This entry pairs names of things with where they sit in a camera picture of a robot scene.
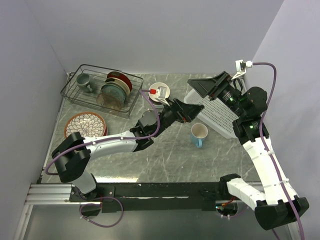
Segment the floral orange rimmed plate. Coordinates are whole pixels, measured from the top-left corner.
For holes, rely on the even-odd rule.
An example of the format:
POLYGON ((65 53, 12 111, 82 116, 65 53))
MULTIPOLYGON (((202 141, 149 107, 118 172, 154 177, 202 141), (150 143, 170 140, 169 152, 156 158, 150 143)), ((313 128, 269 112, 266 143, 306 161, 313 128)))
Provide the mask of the floral orange rimmed plate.
POLYGON ((103 137, 107 135, 108 128, 101 115, 85 111, 70 118, 64 127, 65 138, 75 132, 79 132, 82 137, 103 137))

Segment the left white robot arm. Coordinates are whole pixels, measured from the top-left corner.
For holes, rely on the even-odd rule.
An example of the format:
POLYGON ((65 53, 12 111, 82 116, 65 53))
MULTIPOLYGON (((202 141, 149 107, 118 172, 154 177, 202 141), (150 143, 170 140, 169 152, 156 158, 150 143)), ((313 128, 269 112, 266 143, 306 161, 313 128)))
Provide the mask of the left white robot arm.
POLYGON ((143 151, 173 123, 190 123, 203 109, 202 104, 188 104, 174 98, 161 112, 145 111, 137 124, 125 132, 102 137, 83 137, 74 132, 51 154, 56 174, 61 183, 73 184, 86 200, 94 201, 99 188, 95 177, 86 171, 89 161, 118 153, 143 151))

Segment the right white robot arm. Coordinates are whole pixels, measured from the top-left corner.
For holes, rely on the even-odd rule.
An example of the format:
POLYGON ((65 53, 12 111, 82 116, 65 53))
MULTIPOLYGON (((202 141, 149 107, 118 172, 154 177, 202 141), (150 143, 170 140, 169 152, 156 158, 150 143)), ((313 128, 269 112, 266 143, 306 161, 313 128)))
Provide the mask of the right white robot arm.
POLYGON ((261 122, 267 110, 267 92, 254 86, 245 93, 231 86, 232 77, 225 71, 211 78, 189 79, 188 84, 202 97, 219 99, 236 116, 233 132, 250 156, 263 191, 258 191, 237 174, 220 178, 219 195, 242 200, 255 214, 264 230, 297 221, 310 207, 289 183, 272 148, 267 128, 261 122))

